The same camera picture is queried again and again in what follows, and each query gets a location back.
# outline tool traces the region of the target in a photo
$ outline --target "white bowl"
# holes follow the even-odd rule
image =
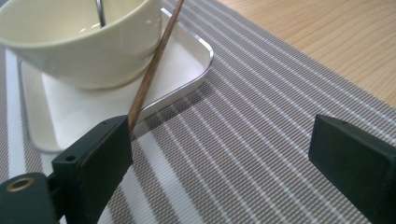
[[[137,77],[161,36],[160,0],[9,0],[0,8],[0,44],[47,75],[83,89]]]

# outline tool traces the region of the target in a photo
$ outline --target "striped placemat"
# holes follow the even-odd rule
[[[141,124],[100,222],[367,223],[307,158],[314,116],[395,146],[395,108],[215,0],[186,1],[179,20],[212,46],[213,66],[197,91]],[[2,182],[48,175],[56,156],[29,141],[18,76],[18,58],[0,48]]]

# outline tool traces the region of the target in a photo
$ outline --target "wooden stick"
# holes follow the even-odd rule
[[[179,0],[177,2],[176,8],[172,13],[172,17],[166,26],[165,32],[163,33],[163,37],[155,50],[154,56],[150,64],[148,65],[148,70],[143,77],[142,83],[139,86],[139,90],[137,91],[136,97],[132,102],[132,105],[128,112],[128,120],[129,120],[129,131],[132,134],[134,130],[134,126],[136,125],[137,119],[139,118],[139,114],[143,103],[145,102],[146,96],[149,92],[149,86],[151,85],[152,79],[154,78],[155,72],[157,71],[158,65],[160,64],[161,57],[163,56],[163,52],[165,50],[166,44],[168,43],[169,37],[172,34],[172,30],[176,24],[178,13],[181,10],[181,6],[183,5],[184,0]]]

